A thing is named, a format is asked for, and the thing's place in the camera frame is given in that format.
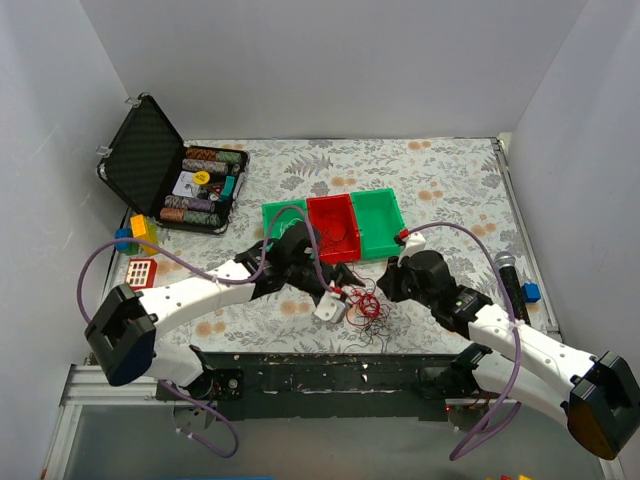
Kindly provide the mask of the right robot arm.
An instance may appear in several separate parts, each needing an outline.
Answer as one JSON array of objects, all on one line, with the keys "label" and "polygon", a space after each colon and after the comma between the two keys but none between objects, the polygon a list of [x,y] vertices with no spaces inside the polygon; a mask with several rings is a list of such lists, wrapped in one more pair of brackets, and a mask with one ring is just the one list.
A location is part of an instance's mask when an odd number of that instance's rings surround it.
[{"label": "right robot arm", "polygon": [[464,397],[508,389],[512,399],[564,424],[585,450],[615,459],[639,428],[639,384],[620,355],[567,346],[480,292],[456,283],[432,250],[390,258],[377,282],[394,302],[415,301],[444,329],[471,342],[452,373]]}]

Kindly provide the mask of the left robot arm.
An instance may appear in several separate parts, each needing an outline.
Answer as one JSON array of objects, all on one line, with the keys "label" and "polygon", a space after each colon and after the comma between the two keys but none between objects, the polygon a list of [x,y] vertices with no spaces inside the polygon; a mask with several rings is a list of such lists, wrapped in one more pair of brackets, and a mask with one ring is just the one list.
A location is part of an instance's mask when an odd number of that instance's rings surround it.
[{"label": "left robot arm", "polygon": [[207,313],[277,292],[290,285],[309,294],[322,321],[339,322],[347,310],[345,286],[360,279],[344,263],[328,265],[313,250],[319,233],[299,222],[278,239],[256,243],[209,272],[155,288],[114,287],[89,321],[85,337],[112,386],[141,376],[178,386],[193,400],[205,398],[213,377],[193,347],[165,337]]}]

